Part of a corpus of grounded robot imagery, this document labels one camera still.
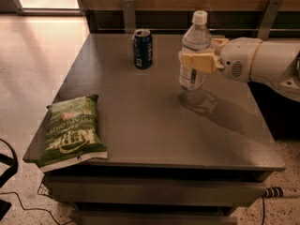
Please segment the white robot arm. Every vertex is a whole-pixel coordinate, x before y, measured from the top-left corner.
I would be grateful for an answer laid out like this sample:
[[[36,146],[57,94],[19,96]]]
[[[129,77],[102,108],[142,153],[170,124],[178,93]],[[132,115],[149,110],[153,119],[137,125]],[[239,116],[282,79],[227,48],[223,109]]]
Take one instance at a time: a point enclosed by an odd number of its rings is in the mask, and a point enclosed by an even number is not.
[[[203,52],[180,52],[179,61],[202,73],[219,71],[229,80],[262,83],[285,98],[300,101],[298,40],[214,38],[212,45]]]

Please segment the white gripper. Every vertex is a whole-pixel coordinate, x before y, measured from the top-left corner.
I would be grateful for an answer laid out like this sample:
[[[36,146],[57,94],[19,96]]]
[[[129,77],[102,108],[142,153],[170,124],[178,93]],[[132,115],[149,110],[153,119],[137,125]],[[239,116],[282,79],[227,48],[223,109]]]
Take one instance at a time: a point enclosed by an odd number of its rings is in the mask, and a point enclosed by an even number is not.
[[[262,42],[259,38],[240,37],[229,41],[214,37],[211,47],[215,53],[180,52],[179,61],[185,67],[207,74],[223,69],[222,74],[227,79],[246,83],[254,55]]]

